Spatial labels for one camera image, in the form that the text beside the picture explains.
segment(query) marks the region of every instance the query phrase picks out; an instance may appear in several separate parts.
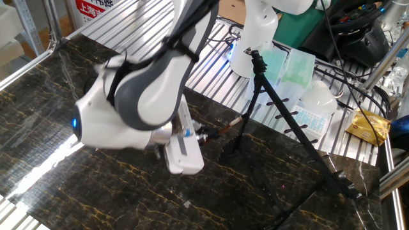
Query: robotic arm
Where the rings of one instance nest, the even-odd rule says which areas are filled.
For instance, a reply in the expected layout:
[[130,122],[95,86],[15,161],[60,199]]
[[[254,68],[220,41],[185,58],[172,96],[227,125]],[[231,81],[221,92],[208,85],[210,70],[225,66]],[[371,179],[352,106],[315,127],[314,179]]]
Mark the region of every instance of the robotic arm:
[[163,147],[174,174],[204,166],[195,128],[182,95],[217,18],[218,1],[174,1],[174,22],[148,60],[116,56],[75,103],[72,126],[79,141],[96,148]]

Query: black marble surface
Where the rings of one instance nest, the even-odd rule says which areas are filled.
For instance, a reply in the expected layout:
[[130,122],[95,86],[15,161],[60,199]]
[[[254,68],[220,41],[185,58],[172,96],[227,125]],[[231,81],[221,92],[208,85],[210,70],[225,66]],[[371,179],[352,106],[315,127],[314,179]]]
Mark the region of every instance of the black marble surface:
[[[116,53],[83,36],[0,91],[0,194],[22,202],[50,229],[263,229],[276,214],[265,203],[247,165],[217,157],[237,133],[232,128],[202,148],[205,167],[195,176],[169,174],[150,151],[83,147],[70,151],[71,112],[93,66]],[[211,127],[238,114],[189,89],[190,113]],[[253,154],[271,185],[291,208],[317,180],[297,143],[255,121],[249,123]],[[332,155],[364,197],[356,204],[319,190],[278,229],[378,229],[378,169]]]

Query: black tripod stand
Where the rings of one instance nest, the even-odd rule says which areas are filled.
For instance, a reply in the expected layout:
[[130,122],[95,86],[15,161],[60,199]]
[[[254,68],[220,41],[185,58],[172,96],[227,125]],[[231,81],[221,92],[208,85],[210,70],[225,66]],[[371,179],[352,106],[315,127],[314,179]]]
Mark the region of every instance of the black tripod stand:
[[[263,57],[259,55],[257,50],[251,52],[252,56],[252,63],[254,65],[254,73],[256,74],[254,77],[254,96],[250,102],[250,106],[247,109],[247,112],[243,115],[243,124],[240,129],[238,136],[233,139],[232,141],[228,142],[224,149],[223,153],[219,158],[220,162],[227,161],[231,158],[235,158],[237,156],[242,156],[243,159],[247,162],[249,169],[251,170],[254,181],[258,184],[260,189],[263,191],[264,196],[268,205],[273,209],[280,211],[278,214],[276,221],[274,223],[274,229],[278,228],[298,207],[300,207],[304,202],[310,198],[315,191],[320,189],[322,186],[326,185],[330,188],[330,190],[335,194],[342,194],[347,199],[356,199],[361,196],[361,194],[355,189],[353,183],[349,181],[343,173],[343,171],[338,171],[332,173],[331,170],[327,167],[324,163],[323,158],[318,154],[315,150],[314,146],[311,143],[316,143],[318,140],[313,140],[310,142],[308,138],[302,131],[302,128],[307,128],[307,125],[299,126],[297,122],[294,120],[292,115],[298,114],[298,112],[289,112],[284,102],[287,102],[288,99],[281,100],[277,93],[274,91],[273,87],[271,87],[270,83],[267,81],[264,73],[266,71],[267,64],[263,61]],[[285,133],[294,132],[300,144],[296,145],[296,148],[304,147],[307,154],[308,154],[308,162],[312,164],[317,164],[320,168],[321,174],[323,179],[318,181],[306,195],[303,195],[302,198],[290,209],[285,210],[282,203],[280,202],[279,198],[277,197],[277,193],[275,192],[274,188],[268,182],[268,178],[264,173],[264,170],[261,164],[258,162],[251,155],[251,140],[243,135],[245,132],[245,128],[250,120],[250,115],[254,110],[254,106],[256,105],[258,95],[260,93],[268,93],[270,98],[273,102],[270,102],[267,105],[275,105],[277,106],[278,110],[280,111],[281,115],[276,116],[276,119],[284,118],[289,125],[290,129],[285,130]]]

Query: black cable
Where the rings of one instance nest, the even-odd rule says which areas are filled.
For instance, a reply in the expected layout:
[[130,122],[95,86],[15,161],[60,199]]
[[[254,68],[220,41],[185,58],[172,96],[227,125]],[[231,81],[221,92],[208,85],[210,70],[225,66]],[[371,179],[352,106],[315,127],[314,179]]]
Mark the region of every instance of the black cable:
[[390,34],[390,46],[394,46],[394,38],[392,37],[392,33],[390,31],[384,31],[384,32],[389,32],[389,34]]
[[[340,53],[339,53],[339,50],[338,50],[338,48],[337,48],[337,42],[335,41],[334,35],[332,34],[330,19],[329,19],[329,17],[328,17],[328,13],[327,13],[327,10],[325,9],[325,7],[323,7],[323,11],[324,11],[324,14],[325,14],[325,18],[327,19],[328,31],[329,31],[329,33],[330,33],[330,36],[331,36],[331,39],[332,39],[332,43],[333,43],[334,46],[335,46],[336,54],[337,54],[339,60],[342,60],[341,55],[340,55]],[[356,98],[355,95],[353,94],[353,91],[352,91],[352,88],[351,88],[351,86],[350,86],[350,83],[348,82],[348,78],[346,77],[346,72],[345,72],[345,68],[344,68],[344,63],[343,63],[342,61],[341,61],[341,68],[343,69],[346,86],[347,86],[348,89],[350,90],[350,93],[351,93],[351,96],[352,96],[353,100],[354,100],[355,103],[358,105],[358,108],[359,108],[360,111],[362,112],[362,115],[364,115],[365,119],[367,120],[367,122],[368,122],[369,125],[371,126],[373,133],[375,134],[376,144],[377,144],[377,146],[378,146],[378,151],[379,151],[380,145],[379,145],[378,134],[376,134],[376,130],[375,130],[375,128],[373,127],[371,121],[370,121],[369,118],[366,116],[364,110],[360,107],[357,98]]]
[[237,38],[226,38],[224,40],[214,40],[214,39],[208,38],[207,40],[212,41],[212,42],[229,42],[229,41],[237,40]]

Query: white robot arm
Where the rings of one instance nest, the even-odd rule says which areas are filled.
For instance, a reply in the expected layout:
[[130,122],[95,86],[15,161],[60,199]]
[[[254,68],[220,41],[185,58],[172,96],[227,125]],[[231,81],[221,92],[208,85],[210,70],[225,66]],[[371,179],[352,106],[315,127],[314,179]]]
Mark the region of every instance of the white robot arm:
[[204,166],[195,128],[182,95],[218,13],[218,1],[174,1],[169,36],[148,60],[116,56],[101,68],[75,103],[78,139],[96,148],[164,147],[171,173],[195,174]]
[[251,56],[245,53],[273,40],[279,25],[274,8],[294,15],[308,10],[314,0],[245,0],[246,18],[242,37],[233,48],[230,59],[231,69],[246,78],[252,76]]

